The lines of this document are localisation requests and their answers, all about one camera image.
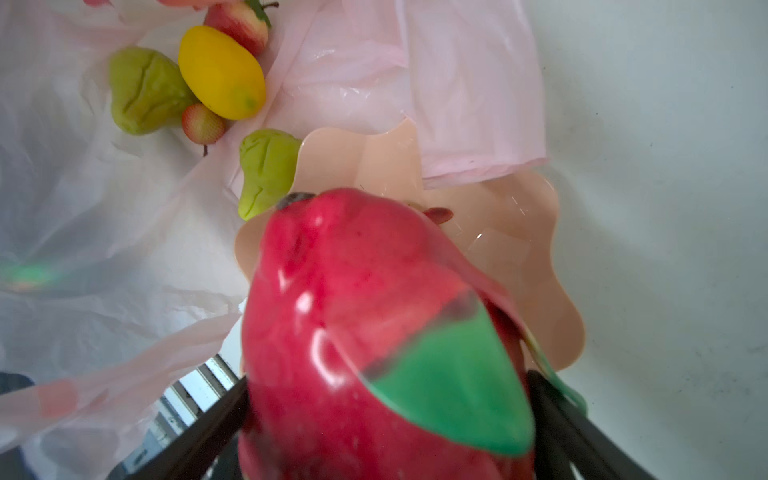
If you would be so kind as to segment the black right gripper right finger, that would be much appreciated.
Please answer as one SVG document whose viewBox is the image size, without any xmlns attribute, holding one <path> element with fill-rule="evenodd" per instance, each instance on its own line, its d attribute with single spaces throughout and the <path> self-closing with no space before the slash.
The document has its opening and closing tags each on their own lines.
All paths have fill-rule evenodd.
<svg viewBox="0 0 768 480">
<path fill-rule="evenodd" d="M 652 480 L 545 377 L 527 372 L 536 421 L 535 477 L 549 480 Z"/>
</svg>

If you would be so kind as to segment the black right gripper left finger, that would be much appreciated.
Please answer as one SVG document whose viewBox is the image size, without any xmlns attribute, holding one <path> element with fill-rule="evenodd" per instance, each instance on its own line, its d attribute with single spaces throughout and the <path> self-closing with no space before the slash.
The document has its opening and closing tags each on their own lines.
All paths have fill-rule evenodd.
<svg viewBox="0 0 768 480">
<path fill-rule="evenodd" d="M 247 379 L 243 377 L 181 436 L 128 479 L 202 479 L 242 428 L 248 411 Z"/>
</svg>

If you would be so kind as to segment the pink plastic bag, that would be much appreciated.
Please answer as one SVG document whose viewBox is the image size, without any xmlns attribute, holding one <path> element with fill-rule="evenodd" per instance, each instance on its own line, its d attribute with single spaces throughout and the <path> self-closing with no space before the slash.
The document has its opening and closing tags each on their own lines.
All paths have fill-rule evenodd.
<svg viewBox="0 0 768 480">
<path fill-rule="evenodd" d="M 411 119 L 431 188 L 546 156 L 521 1 L 284 1 L 262 111 L 208 155 L 174 128 L 113 121 L 108 62 L 176 57 L 189 2 L 1 5 L 1 475 L 105 479 L 166 389 L 217 354 L 247 286 L 232 252 L 238 150 L 270 126 L 386 130 Z"/>
</svg>

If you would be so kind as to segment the red green dragon fruit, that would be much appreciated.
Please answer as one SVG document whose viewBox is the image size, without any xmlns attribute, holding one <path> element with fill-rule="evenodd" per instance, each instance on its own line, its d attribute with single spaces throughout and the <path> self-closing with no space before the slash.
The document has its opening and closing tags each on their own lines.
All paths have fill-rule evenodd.
<svg viewBox="0 0 768 480">
<path fill-rule="evenodd" d="M 354 188 L 277 204 L 242 325 L 245 478 L 529 479 L 527 358 L 586 410 L 451 217 Z"/>
</svg>

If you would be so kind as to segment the green pear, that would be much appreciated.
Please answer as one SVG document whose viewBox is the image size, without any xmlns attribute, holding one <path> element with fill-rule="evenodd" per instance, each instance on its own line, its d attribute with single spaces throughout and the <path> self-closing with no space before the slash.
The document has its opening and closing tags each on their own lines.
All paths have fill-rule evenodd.
<svg viewBox="0 0 768 480">
<path fill-rule="evenodd" d="M 276 129 L 259 129 L 240 146 L 243 186 L 238 213 L 244 221 L 265 212 L 293 185 L 302 141 Z"/>
</svg>

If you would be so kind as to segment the small red strawberry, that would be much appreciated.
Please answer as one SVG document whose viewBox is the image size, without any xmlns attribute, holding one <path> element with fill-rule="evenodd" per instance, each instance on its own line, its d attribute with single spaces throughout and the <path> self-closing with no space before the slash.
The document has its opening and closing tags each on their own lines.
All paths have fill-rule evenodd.
<svg viewBox="0 0 768 480">
<path fill-rule="evenodd" d="M 203 155 L 206 156 L 208 146 L 215 144 L 223 137 L 228 129 L 228 123 L 205 105 L 198 103 L 184 110 L 181 127 L 191 142 L 203 147 Z"/>
</svg>

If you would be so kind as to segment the green wrinkled fruit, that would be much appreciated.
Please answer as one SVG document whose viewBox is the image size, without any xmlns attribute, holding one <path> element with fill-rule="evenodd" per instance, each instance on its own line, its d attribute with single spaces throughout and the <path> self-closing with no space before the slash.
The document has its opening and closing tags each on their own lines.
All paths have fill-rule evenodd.
<svg viewBox="0 0 768 480">
<path fill-rule="evenodd" d="M 114 53 L 108 64 L 111 115 L 123 132 L 141 136 L 175 127 L 196 96 L 179 66 L 163 53 L 138 46 Z"/>
</svg>

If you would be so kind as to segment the yellow lemon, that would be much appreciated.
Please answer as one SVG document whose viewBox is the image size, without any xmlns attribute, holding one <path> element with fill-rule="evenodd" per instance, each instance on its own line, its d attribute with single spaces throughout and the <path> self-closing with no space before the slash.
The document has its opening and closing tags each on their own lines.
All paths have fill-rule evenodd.
<svg viewBox="0 0 768 480">
<path fill-rule="evenodd" d="M 257 59 L 212 27 L 198 25 L 185 32 L 178 64 L 195 96 L 224 119 L 247 119 L 264 106 L 265 77 Z"/>
</svg>

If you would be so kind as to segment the red yellow peach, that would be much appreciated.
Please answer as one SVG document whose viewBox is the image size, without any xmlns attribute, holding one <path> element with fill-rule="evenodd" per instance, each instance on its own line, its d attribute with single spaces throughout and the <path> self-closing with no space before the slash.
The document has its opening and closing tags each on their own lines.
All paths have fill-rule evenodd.
<svg viewBox="0 0 768 480">
<path fill-rule="evenodd" d="M 266 50 L 272 28 L 267 12 L 279 6 L 279 1 L 266 4 L 258 0 L 218 3 L 207 9 L 203 24 L 228 35 L 258 57 Z"/>
</svg>

